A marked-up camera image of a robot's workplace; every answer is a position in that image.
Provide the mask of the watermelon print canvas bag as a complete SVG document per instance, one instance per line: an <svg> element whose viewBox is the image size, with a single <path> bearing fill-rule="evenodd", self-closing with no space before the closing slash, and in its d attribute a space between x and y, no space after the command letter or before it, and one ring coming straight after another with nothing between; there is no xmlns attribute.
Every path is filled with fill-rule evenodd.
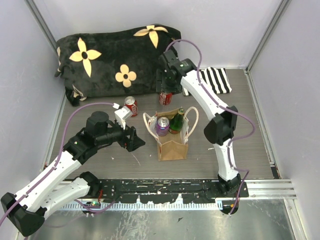
<svg viewBox="0 0 320 240"><path fill-rule="evenodd" d="M188 113L195 112L195 121L192 127L190 127ZM147 113L143 113L143 121L147 131L154 137L157 142L157 152L159 161L173 161L173 160L185 160L188 154L188 140L191 134L194 132L198 121L199 111L194 106L189 107L183 115L182 129L177 134L168 132L165 136L160 136L157 133L157 123L161 117L165 117L171 120L178 113L178 109L167 112L157 112L154 116L150 116Z"/></svg>

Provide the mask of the purple Fanta can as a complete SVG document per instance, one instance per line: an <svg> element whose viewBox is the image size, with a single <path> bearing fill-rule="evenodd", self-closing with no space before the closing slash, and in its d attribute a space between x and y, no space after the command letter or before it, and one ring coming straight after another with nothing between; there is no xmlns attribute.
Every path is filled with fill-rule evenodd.
<svg viewBox="0 0 320 240"><path fill-rule="evenodd" d="M170 120L167 117L159 117L156 122L156 133L160 137L168 134L170 128Z"/></svg>

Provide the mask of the red cola can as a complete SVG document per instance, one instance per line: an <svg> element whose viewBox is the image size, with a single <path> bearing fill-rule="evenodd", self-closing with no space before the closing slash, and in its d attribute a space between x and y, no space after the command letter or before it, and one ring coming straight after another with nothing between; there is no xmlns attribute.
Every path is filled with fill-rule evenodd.
<svg viewBox="0 0 320 240"><path fill-rule="evenodd" d="M132 117L136 117L138 115L137 100L133 96L126 97L124 100L124 105L131 110Z"/></svg>
<svg viewBox="0 0 320 240"><path fill-rule="evenodd" d="M164 93L164 92L161 92L159 94L159 103L161 105L169 105L172 101L172 97L173 97L173 94L170 92L170 93Z"/></svg>

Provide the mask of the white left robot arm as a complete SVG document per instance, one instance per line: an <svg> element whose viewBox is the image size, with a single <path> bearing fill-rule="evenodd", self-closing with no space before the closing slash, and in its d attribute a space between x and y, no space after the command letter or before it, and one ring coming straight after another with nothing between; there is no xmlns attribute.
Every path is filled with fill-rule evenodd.
<svg viewBox="0 0 320 240"><path fill-rule="evenodd" d="M83 172L70 184L55 191L69 174L94 156L98 150L118 143L133 152L146 143L137 136L135 127L111 121L103 111L96 111L86 125L63 146L57 158L32 182L16 193L7 192L0 199L7 218L24 236L33 235L45 220L63 205L87 196L95 198L101 190L100 181L91 172Z"/></svg>

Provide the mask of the green glass bottle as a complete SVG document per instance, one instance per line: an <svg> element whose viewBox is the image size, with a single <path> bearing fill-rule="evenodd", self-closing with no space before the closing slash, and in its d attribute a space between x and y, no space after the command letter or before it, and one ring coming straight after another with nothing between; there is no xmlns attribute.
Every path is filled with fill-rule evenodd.
<svg viewBox="0 0 320 240"><path fill-rule="evenodd" d="M177 114L170 120L169 132L171 134L178 134L184 123L185 110L181 107L178 109Z"/></svg>

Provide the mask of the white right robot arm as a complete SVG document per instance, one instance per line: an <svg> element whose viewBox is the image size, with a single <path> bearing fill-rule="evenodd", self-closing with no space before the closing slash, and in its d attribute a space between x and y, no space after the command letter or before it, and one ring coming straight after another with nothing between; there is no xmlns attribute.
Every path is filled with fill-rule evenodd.
<svg viewBox="0 0 320 240"><path fill-rule="evenodd" d="M157 71L156 91L178 94L186 89L208 117L209 122L203 132L216 153L219 191L223 196L231 197L242 182L232 143L237 125L237 108L228 106L218 98L190 59L179 60L172 50L167 50L160 55L159 62L163 69Z"/></svg>

